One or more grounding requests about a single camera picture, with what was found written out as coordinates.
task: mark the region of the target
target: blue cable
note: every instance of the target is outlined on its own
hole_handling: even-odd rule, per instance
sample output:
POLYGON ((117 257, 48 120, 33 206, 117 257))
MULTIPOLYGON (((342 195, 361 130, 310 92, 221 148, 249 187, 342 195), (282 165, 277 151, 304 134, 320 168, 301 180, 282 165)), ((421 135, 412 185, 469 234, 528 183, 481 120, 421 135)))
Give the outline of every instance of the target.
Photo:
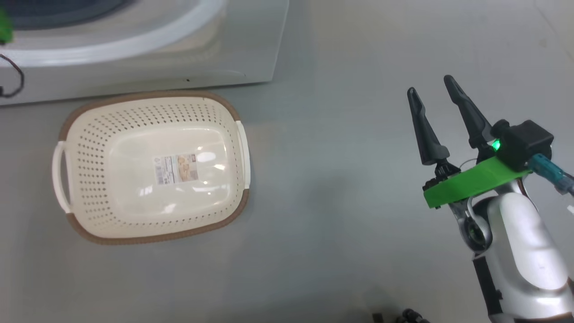
POLYGON ((528 161, 528 168, 551 182, 560 194, 570 193, 574 196, 574 178, 546 156, 541 153, 534 155, 528 161))

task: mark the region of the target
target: green object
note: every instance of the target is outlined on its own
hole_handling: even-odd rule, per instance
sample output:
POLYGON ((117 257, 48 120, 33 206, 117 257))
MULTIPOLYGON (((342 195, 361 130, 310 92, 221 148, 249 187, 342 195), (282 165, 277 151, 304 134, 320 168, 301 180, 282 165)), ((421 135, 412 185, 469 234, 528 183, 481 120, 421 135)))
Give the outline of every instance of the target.
POLYGON ((0 45, 12 42, 12 22, 4 9, 0 8, 0 45))
POLYGON ((424 196, 429 207, 438 207, 488 192, 530 172, 515 172, 498 158, 492 157, 429 188, 424 196))
POLYGON ((498 148, 501 147, 501 141, 499 139, 496 139, 493 143, 492 143, 492 147, 494 148, 494 151, 497 151, 498 148))

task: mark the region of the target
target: basket handle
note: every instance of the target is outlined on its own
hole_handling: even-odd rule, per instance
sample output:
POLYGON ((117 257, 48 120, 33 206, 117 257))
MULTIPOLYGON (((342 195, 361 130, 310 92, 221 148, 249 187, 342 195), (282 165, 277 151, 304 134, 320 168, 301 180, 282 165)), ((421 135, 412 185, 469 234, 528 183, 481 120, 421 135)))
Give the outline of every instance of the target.
POLYGON ((245 188, 251 185, 251 159, 249 158, 249 146, 247 145, 247 136, 245 128, 241 121, 236 121, 239 129, 239 139, 241 140, 241 157, 243 158, 243 178, 245 179, 245 188))
POLYGON ((72 212, 70 210, 70 203, 68 199, 66 199, 64 187, 62 186, 61 176, 62 154, 65 151, 65 145, 65 141, 58 141, 56 149, 54 149, 54 155, 52 156, 52 184, 54 185, 54 192, 56 193, 56 199, 60 207, 68 214, 72 212))

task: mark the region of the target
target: washing machine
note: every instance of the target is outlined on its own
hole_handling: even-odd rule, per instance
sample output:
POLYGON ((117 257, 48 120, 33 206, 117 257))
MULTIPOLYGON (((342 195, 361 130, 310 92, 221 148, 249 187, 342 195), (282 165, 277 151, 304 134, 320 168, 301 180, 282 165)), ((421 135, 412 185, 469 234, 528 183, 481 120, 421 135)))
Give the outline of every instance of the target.
POLYGON ((0 105, 270 81, 289 0, 0 0, 0 105))

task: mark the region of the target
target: green light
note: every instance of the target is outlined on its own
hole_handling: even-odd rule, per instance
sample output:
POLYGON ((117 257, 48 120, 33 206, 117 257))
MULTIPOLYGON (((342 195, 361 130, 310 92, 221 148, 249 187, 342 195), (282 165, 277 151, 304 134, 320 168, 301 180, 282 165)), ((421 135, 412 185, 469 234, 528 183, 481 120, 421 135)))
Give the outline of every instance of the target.
POLYGON ((492 143, 492 147, 494 148, 494 151, 497 151, 498 148, 501 147, 501 141, 500 141, 500 139, 496 139, 496 140, 492 143))

